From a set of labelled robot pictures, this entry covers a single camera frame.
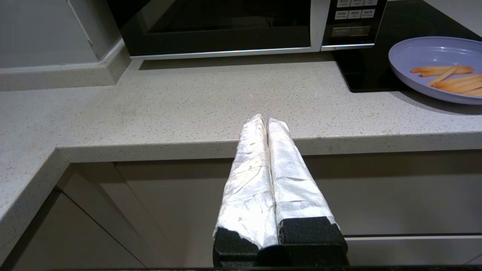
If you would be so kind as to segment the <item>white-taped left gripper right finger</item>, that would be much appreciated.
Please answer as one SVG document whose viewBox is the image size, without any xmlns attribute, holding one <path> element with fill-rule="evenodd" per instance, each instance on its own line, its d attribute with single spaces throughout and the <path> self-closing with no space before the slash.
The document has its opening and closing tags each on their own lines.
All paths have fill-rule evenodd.
<svg viewBox="0 0 482 271">
<path fill-rule="evenodd" d="M 348 245 L 287 124 L 268 121 L 279 245 L 268 266 L 347 266 Z"/>
</svg>

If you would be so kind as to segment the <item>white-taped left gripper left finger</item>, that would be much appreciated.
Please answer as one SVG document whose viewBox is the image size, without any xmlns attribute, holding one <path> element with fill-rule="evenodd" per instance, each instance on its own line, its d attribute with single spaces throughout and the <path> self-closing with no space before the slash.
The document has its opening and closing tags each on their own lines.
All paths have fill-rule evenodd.
<svg viewBox="0 0 482 271">
<path fill-rule="evenodd" d="M 254 266 L 279 243 L 270 151 L 263 117 L 243 125 L 212 238 L 215 266 Z"/>
</svg>

